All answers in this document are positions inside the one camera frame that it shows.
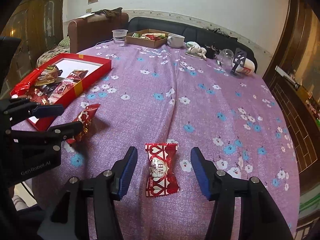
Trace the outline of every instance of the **brown armchair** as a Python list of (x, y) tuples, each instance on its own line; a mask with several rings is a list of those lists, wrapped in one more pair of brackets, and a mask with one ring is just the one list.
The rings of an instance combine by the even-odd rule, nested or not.
[(92, 15), (85, 19), (74, 19), (69, 23), (70, 53), (78, 53), (95, 46), (98, 42), (112, 39), (112, 30), (127, 26), (129, 16), (121, 13), (119, 17), (108, 20), (105, 15)]

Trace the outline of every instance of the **table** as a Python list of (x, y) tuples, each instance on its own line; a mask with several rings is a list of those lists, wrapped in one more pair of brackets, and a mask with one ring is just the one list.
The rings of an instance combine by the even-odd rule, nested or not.
[[(33, 178), (33, 192), (46, 207), (72, 176), (96, 176), (121, 159), (129, 146), (138, 163), (128, 194), (116, 203), (124, 239), (204, 239), (213, 202), (201, 195), (190, 163), (199, 147), (233, 177), (257, 176), (294, 232), (299, 208), (295, 151), (281, 109), (262, 78), (236, 78), (216, 60), (185, 55), (185, 49), (163, 45), (150, 49), (113, 42), (80, 54), (107, 57), (113, 69), (58, 117), (71, 122), (87, 105), (101, 104), (89, 136), (75, 148), (62, 143), (61, 166)], [(32, 130), (27, 122), (14, 127)], [(145, 143), (179, 144), (174, 173), (180, 192), (147, 198), (149, 172)], [(91, 238), (95, 239), (92, 209)], [(240, 200), (236, 199), (232, 239), (237, 239)]]

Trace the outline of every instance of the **brown paper box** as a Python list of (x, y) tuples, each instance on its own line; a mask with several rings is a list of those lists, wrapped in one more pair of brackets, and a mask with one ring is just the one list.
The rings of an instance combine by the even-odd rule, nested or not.
[[(145, 33), (165, 33), (165, 38), (159, 41), (151, 41), (151, 40), (147, 40), (147, 39), (140, 39), (140, 38), (136, 38), (136, 37), (132, 37), (132, 35), (134, 33), (139, 33), (139, 34), (145, 34)], [(130, 43), (130, 44), (134, 44), (134, 45), (139, 45), (139, 46), (144, 46), (144, 47), (148, 47), (148, 48), (158, 48), (163, 44), (167, 43), (167, 39), (168, 39), (168, 34), (167, 32), (164, 31), (158, 31), (158, 30), (153, 30), (153, 29), (147, 29), (147, 30), (142, 30), (142, 31), (136, 31), (134, 33), (128, 33), (126, 38), (125, 38), (125, 43)]]

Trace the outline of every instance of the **white mug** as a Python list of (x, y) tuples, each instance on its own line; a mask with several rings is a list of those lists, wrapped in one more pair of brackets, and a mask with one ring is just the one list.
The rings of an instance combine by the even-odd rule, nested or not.
[(173, 33), (170, 33), (168, 35), (168, 46), (171, 47), (171, 48), (181, 48), (183, 47), (183, 41), (184, 41), (184, 37), (181, 36), (181, 35), (178, 35), (178, 34), (173, 34)]

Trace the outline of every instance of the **white plush toy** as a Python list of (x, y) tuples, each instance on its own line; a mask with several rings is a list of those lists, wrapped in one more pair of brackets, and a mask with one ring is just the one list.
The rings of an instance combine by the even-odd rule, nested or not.
[(207, 60), (207, 57), (205, 56), (207, 50), (205, 48), (200, 47), (198, 43), (194, 41), (188, 41), (186, 42), (186, 47), (188, 48), (186, 54)]

